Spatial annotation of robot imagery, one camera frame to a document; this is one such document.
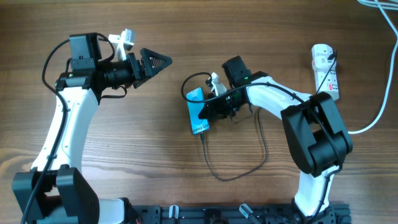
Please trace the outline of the smartphone with teal screen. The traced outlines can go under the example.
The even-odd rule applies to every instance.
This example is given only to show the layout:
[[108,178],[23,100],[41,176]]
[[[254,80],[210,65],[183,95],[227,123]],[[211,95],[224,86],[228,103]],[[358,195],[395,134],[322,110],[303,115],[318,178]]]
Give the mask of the smartphone with teal screen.
[[[203,88],[198,87],[188,92],[186,97],[188,100],[191,101],[203,101],[204,100]],[[204,103],[191,103],[189,101],[187,102],[188,112],[190,116],[190,123],[192,127],[192,134],[194,135],[207,131],[210,128],[207,119],[200,119],[198,117],[204,105],[205,105]]]

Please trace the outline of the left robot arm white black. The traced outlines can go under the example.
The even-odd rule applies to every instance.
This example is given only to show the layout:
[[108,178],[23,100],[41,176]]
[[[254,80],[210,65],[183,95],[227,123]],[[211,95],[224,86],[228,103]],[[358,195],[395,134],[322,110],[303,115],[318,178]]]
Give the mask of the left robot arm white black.
[[30,171],[14,176],[12,189],[22,223],[141,223],[126,198],[100,199],[81,173],[91,120],[107,88],[138,88],[171,65],[172,59],[141,49],[103,58],[100,42],[110,38],[92,32],[67,39],[72,56],[51,91],[57,98],[42,150]]

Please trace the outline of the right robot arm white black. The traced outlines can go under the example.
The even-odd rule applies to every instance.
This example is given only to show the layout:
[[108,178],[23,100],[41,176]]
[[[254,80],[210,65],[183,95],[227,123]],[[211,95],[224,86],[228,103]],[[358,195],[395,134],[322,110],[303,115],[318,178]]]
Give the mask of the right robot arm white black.
[[333,98],[324,92],[300,93],[262,71],[252,73],[240,56],[229,59],[222,68],[228,88],[212,73],[205,82],[211,89],[207,99],[184,96],[189,105],[199,106],[190,110],[199,121],[192,124],[193,133],[207,130],[209,120],[233,117],[245,104],[272,113],[282,121],[290,155],[300,169],[291,214],[298,215],[302,223],[336,218],[335,211],[328,211],[328,194],[335,174],[341,172],[345,157],[353,150],[353,142]]

